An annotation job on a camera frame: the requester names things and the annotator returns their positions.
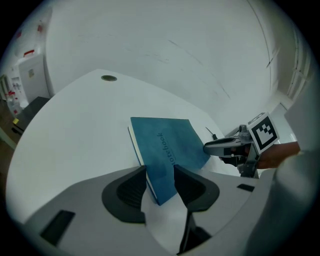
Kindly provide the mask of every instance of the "white curved wall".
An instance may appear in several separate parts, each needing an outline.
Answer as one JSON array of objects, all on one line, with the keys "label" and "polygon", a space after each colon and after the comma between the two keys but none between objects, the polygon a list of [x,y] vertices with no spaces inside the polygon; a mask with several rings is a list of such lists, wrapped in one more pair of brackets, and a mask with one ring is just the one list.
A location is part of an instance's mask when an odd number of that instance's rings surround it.
[{"label": "white curved wall", "polygon": [[[258,114],[273,93],[266,41],[246,0],[51,0],[47,6],[53,94],[92,70],[110,70],[189,101],[226,134]],[[94,93],[89,84],[88,93]]]}]

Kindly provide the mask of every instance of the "black slot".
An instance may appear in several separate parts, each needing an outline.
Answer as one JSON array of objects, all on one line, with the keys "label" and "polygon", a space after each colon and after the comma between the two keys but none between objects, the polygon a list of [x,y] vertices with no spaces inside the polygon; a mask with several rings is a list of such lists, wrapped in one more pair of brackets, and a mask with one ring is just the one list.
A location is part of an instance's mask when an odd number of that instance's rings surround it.
[{"label": "black slot", "polygon": [[101,199],[106,210],[118,220],[127,223],[146,223],[141,203],[147,188],[146,167],[140,166],[109,183]]},{"label": "black slot", "polygon": [[206,211],[219,197],[219,188],[211,180],[178,164],[174,165],[174,186],[189,212]]},{"label": "black slot", "polygon": [[183,238],[178,255],[183,254],[211,238],[203,228],[196,226],[191,212],[187,213]]},{"label": "black slot", "polygon": [[50,221],[46,228],[42,231],[40,236],[47,242],[56,246],[63,234],[66,232],[69,224],[76,214],[71,211],[61,210],[59,213]]},{"label": "black slot", "polygon": [[237,186],[237,188],[242,189],[242,190],[246,190],[249,192],[252,192],[255,189],[254,186],[250,186],[250,185],[246,185],[246,184],[240,184],[239,186]]}]

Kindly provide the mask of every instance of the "white cabinet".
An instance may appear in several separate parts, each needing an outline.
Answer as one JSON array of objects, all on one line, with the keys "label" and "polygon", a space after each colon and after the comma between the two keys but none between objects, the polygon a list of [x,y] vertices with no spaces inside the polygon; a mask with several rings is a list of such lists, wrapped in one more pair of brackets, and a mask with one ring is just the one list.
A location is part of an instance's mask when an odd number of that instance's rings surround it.
[{"label": "white cabinet", "polygon": [[22,108],[28,106],[36,97],[50,98],[42,53],[31,51],[19,59],[13,67],[11,81]]}]

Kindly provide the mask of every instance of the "blue notebook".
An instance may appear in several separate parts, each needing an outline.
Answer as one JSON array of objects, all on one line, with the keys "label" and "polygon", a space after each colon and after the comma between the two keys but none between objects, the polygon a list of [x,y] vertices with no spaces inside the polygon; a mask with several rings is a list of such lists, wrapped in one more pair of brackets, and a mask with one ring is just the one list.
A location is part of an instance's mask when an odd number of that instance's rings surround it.
[{"label": "blue notebook", "polygon": [[177,193],[174,165],[201,169],[210,158],[187,119],[131,117],[128,129],[139,162],[146,166],[147,183],[159,205]]}]

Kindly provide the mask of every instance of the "white tabletop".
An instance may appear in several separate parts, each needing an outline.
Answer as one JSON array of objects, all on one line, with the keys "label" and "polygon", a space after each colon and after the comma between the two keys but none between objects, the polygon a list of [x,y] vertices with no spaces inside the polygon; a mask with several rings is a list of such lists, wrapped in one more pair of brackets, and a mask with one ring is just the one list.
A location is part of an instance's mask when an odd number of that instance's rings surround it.
[{"label": "white tabletop", "polygon": [[[174,94],[115,72],[92,71],[55,95],[23,133],[7,177],[9,215],[25,223],[72,184],[138,166],[130,117],[189,119],[203,143],[212,140],[206,127],[223,137],[206,112]],[[239,175],[217,157],[209,162],[211,171]]]}]

